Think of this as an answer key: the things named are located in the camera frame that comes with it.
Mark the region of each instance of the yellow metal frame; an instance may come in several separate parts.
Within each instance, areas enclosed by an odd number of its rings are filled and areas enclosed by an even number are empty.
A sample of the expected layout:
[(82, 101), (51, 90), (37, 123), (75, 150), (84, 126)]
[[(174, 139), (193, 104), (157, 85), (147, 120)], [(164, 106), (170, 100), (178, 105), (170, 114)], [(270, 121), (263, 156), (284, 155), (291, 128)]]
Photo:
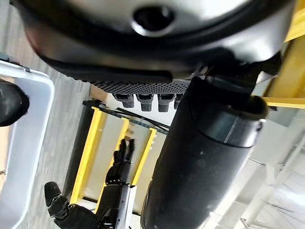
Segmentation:
[(101, 138), (102, 127), (105, 123), (107, 114), (100, 111), (96, 107), (92, 107), (94, 110), (92, 121), (90, 124), (89, 132), (87, 135), (84, 150), (81, 156), (80, 166), (77, 171), (72, 196), (70, 203), (76, 204), (83, 198), (83, 190), (87, 185), (88, 177), (94, 162), (94, 158), (97, 151), (97, 146)]
[[(124, 123), (123, 123), (123, 126), (121, 128), (121, 132), (120, 132), (118, 141), (117, 141), (116, 146), (115, 146), (115, 151), (120, 149), (121, 141), (122, 141), (122, 139), (125, 138), (125, 135), (126, 135), (126, 132), (128, 130), (128, 126), (129, 126), (129, 120), (127, 118), (121, 118), (121, 119), (124, 121)], [(114, 163), (114, 159), (112, 157), (111, 162), (109, 164), (109, 168), (113, 165), (113, 163)], [(102, 186), (102, 189), (101, 189), (101, 192), (100, 192), (99, 200), (97, 202), (97, 207), (95, 208), (94, 213), (96, 213), (96, 211), (98, 209), (98, 206), (100, 205), (100, 201), (101, 201), (101, 198), (102, 198), (102, 193), (103, 193), (103, 190), (104, 190), (105, 186), (106, 186), (106, 184), (104, 182), (104, 184)]]
[(141, 175), (142, 170), (144, 168), (145, 162), (147, 160), (149, 151), (151, 150), (151, 147), (153, 145), (153, 140), (156, 137), (157, 130), (153, 129), (153, 128), (150, 128), (150, 131), (151, 131), (151, 134), (150, 134), (150, 136), (148, 138), (148, 141), (147, 141), (146, 147), (145, 147), (145, 149), (143, 151), (143, 154), (142, 154), (139, 166), (138, 166), (137, 171), (136, 171), (136, 173), (134, 175), (134, 178), (133, 178), (133, 181), (132, 181), (132, 185), (136, 185), (138, 183), (140, 175)]
[(305, 109), (305, 98), (264, 98), (268, 106)]
[(286, 42), (305, 35), (305, 0), (297, 2)]
[(282, 69), (264, 98), (269, 106), (305, 108), (305, 36), (296, 38), (289, 47)]

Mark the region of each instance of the circular hole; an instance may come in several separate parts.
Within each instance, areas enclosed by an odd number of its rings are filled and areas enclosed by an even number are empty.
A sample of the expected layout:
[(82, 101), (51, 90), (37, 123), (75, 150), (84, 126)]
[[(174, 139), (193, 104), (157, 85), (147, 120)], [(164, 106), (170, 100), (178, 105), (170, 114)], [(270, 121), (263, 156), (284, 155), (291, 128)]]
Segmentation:
[(158, 32), (166, 29), (173, 22), (174, 13), (167, 7), (145, 7), (137, 10), (133, 19), (144, 31), (140, 32), (133, 27), (134, 30), (141, 35), (145, 35), (143, 34), (145, 31)]

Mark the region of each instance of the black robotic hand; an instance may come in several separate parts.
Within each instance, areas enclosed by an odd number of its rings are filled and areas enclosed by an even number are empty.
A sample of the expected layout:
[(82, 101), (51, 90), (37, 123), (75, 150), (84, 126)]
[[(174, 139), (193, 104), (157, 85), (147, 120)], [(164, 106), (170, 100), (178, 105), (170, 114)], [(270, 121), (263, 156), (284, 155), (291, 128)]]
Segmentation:
[(101, 203), (94, 214), (77, 204), (69, 204), (55, 182), (44, 186), (48, 212), (61, 229), (106, 229), (128, 226), (127, 206), (133, 204), (130, 196), (135, 188), (130, 183), (131, 158), (134, 151), (134, 139), (127, 146), (121, 141), (120, 149), (114, 152), (114, 163), (106, 176)]
[(93, 212), (77, 204), (69, 204), (55, 182), (44, 185), (46, 205), (51, 218), (61, 229), (98, 229)]

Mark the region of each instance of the black cylindrical actuator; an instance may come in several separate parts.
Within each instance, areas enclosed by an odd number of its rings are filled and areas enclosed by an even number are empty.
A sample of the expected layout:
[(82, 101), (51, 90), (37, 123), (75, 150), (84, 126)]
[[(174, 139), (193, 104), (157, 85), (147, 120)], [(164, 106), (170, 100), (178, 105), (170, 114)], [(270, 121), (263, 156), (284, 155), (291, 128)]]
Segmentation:
[(247, 159), (266, 115), (260, 97), (193, 78), (157, 160), (142, 228), (199, 228)]

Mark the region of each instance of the white plastic bin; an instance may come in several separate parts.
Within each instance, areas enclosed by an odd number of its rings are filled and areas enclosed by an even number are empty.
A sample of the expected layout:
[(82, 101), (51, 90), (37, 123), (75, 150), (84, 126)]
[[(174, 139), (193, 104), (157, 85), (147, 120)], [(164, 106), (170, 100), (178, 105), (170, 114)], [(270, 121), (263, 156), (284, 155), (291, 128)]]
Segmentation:
[(28, 112), (10, 129), (7, 176), (0, 195), (0, 228), (14, 229), (29, 207), (31, 191), (54, 97), (54, 84), (43, 73), (0, 61), (0, 75), (15, 78), (29, 97)]

